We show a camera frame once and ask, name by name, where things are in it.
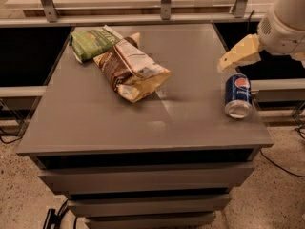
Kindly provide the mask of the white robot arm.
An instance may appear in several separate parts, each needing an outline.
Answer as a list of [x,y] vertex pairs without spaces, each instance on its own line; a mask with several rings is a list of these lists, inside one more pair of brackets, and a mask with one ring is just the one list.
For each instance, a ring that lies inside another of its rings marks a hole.
[[256,63],[261,51],[305,62],[305,0],[277,0],[260,20],[257,33],[245,36],[219,59],[218,70]]

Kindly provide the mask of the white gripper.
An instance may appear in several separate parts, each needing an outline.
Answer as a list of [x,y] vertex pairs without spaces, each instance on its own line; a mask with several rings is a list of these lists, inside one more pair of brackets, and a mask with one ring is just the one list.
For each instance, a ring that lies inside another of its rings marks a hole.
[[305,17],[299,12],[270,7],[257,26],[257,34],[248,34],[236,43],[219,59],[218,69],[227,71],[256,63],[261,60],[262,47],[270,54],[305,52]]

